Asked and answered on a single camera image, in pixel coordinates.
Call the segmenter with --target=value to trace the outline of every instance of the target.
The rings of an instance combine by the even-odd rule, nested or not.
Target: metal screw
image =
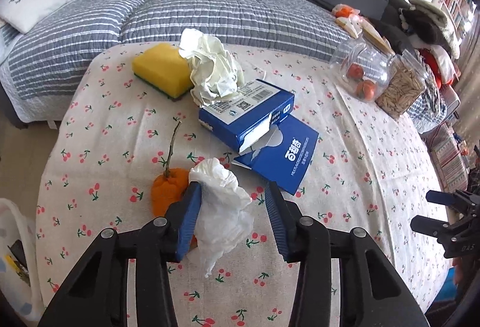
[[[112,228],[105,228],[100,235],[102,235],[102,238],[108,239],[113,236],[114,232]]]
[[[364,238],[365,236],[367,236],[367,231],[365,231],[363,228],[360,228],[359,226],[357,226],[357,228],[353,229],[353,234],[357,238]]]
[[[302,216],[302,217],[300,217],[299,222],[300,222],[300,224],[302,224],[303,226],[309,227],[309,226],[311,226],[311,225],[314,223],[314,219],[312,219],[312,218],[309,217],[309,216]]]
[[[156,227],[163,227],[166,223],[167,223],[167,219],[164,218],[164,217],[157,217],[153,221],[153,225],[156,226]]]

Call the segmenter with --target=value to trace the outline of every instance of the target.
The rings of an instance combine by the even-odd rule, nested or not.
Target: floor
[[[13,201],[33,220],[40,178],[57,136],[46,122],[20,130],[0,114],[0,198]]]

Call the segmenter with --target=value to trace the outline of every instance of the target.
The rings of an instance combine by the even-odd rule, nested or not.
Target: gray sofa
[[[120,43],[178,41],[186,27],[225,43],[328,60],[347,38],[327,12],[338,3],[393,25],[399,25],[398,7],[407,5],[403,0],[75,0],[16,39],[0,65],[0,106],[17,126],[61,119],[98,53]]]

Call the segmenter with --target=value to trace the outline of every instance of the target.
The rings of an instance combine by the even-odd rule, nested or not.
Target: blue gripper pad
[[[286,262],[297,262],[294,247],[297,235],[296,221],[302,216],[297,204],[285,201],[276,182],[269,182],[265,189],[265,205],[272,226],[275,243]]]
[[[437,192],[435,190],[429,190],[426,195],[426,199],[429,203],[440,204],[440,205],[453,205],[455,203],[455,198],[450,193]]]
[[[190,182],[179,202],[170,205],[165,217],[178,228],[175,257],[181,261],[190,248],[195,224],[202,204],[202,188],[198,182]]]

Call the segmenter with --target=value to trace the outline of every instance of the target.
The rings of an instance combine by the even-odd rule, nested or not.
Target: blue box
[[[238,91],[242,95],[236,99],[201,108],[198,120],[232,150],[242,153],[292,111],[295,96],[260,79]]]
[[[314,154],[318,132],[288,115],[232,164],[252,169],[294,195]]]

